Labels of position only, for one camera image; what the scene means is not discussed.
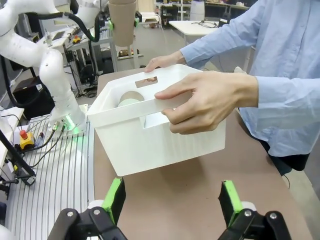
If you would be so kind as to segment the person's left hand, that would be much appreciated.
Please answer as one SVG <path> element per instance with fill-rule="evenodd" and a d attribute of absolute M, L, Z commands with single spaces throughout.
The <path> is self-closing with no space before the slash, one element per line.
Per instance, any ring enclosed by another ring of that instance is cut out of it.
<path fill-rule="evenodd" d="M 213 131 L 235 108 L 257 107 L 259 100 L 256 77 L 217 71 L 189 74 L 155 98 L 168 100 L 187 92 L 192 94 L 187 102 L 162 112 L 175 134 Z"/>

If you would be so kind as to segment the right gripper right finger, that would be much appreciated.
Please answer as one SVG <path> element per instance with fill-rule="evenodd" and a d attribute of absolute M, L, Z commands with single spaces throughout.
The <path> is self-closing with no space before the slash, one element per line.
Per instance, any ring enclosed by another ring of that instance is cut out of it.
<path fill-rule="evenodd" d="M 221 182 L 218 197 L 226 229 L 220 240 L 291 240 L 283 215 L 269 211 L 264 215 L 254 206 L 245 207 L 231 180 Z"/>

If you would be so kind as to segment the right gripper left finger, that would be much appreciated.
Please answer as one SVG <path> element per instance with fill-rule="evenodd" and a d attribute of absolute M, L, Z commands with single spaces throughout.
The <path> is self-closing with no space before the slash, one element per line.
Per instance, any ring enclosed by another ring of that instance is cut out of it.
<path fill-rule="evenodd" d="M 125 182 L 122 177 L 113 179 L 110 188 L 97 206 L 79 213 L 76 209 L 63 209 L 48 236 L 50 240 L 125 240 L 118 221 L 126 200 Z"/>

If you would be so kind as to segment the person's right hand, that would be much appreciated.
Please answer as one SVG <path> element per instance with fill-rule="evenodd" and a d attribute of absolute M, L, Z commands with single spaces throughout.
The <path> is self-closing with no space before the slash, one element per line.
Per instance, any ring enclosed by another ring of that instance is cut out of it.
<path fill-rule="evenodd" d="M 144 68 L 145 73 L 150 73 L 157 68 L 167 68 L 176 64 L 185 65 L 187 62 L 180 50 L 169 54 L 152 58 Z"/>

